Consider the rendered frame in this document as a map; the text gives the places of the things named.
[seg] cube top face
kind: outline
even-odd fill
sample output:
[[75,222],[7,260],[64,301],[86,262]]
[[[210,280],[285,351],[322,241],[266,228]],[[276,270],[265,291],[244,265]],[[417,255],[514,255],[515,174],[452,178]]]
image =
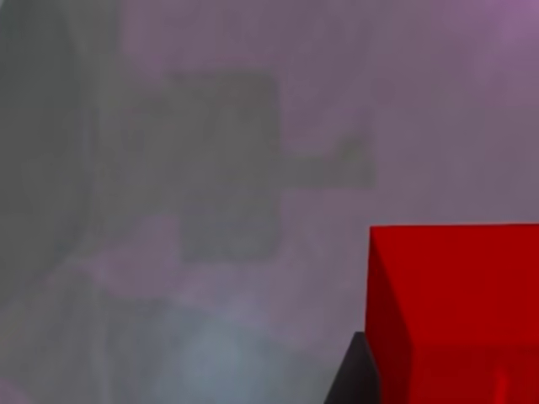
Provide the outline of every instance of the cube top face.
[[414,344],[539,344],[539,226],[375,226]]

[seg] blurry background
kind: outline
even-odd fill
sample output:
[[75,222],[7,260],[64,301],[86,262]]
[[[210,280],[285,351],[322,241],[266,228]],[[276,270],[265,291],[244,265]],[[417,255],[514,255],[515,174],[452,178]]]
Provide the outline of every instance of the blurry background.
[[322,403],[370,225],[536,220],[538,13],[5,0],[0,402]]

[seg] red box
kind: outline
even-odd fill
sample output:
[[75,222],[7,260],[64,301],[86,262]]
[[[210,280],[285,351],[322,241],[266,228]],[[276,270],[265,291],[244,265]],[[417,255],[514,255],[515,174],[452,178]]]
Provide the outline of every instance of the red box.
[[539,226],[371,228],[382,404],[539,403]]

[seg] red block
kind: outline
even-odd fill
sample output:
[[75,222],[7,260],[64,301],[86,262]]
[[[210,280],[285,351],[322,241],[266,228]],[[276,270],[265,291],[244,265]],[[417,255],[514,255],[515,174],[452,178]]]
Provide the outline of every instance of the red block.
[[539,403],[539,226],[371,228],[382,404]]

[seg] red cube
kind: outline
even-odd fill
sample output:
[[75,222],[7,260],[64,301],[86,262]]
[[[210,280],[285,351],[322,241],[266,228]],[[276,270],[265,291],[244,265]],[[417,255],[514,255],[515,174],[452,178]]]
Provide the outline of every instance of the red cube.
[[382,404],[539,402],[539,226],[371,228]]

